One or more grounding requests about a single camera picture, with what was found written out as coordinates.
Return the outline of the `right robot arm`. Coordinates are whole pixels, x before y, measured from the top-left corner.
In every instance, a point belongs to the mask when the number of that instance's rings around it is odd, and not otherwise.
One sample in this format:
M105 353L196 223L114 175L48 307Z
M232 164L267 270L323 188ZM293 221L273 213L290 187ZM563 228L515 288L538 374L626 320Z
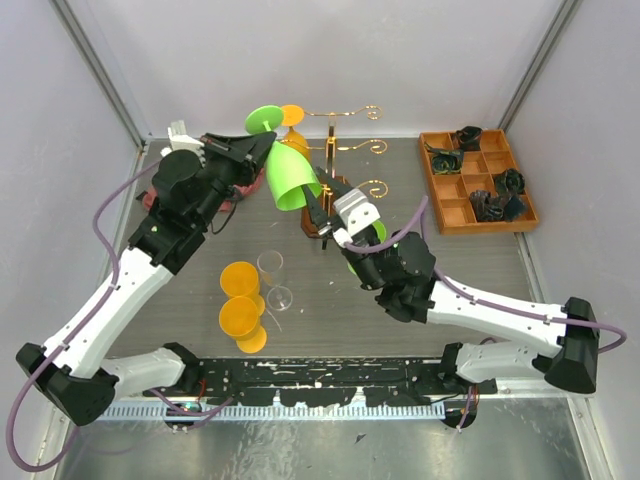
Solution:
M339 246L364 290L392 318L454 325L496 337L488 345L452 343L440 360L444 390L459 394L496 377L540 377L561 390L596 390L600 335L591 304L526 302L464 285L439 271L426 241L409 226L387 241L373 227L376 206L358 188L317 168L334 196L327 214L309 187L303 189L312 223Z

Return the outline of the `green goblet front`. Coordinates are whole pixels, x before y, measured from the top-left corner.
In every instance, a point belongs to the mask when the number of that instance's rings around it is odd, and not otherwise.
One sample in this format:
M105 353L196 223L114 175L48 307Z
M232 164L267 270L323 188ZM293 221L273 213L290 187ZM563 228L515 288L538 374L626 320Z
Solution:
M275 133L281 126L290 129L305 116L298 105L265 105L252 111L245 120L245 130L251 134ZM306 193L317 198L322 185L306 156L290 142L274 141L265 163L267 184L276 207L281 211L294 211L307 205Z

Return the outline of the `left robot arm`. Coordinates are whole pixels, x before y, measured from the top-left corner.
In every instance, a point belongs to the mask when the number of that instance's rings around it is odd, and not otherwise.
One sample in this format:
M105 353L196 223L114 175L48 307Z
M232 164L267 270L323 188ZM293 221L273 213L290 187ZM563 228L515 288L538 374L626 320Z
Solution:
M185 266L234 187L255 182L276 142L273 132L205 134L171 148L155 166L154 202L112 275L44 345L27 343L16 360L36 388L77 426L98 419L117 399L168 387L188 396L199 387L199 359L173 342L147 354L106 355L144 304Z

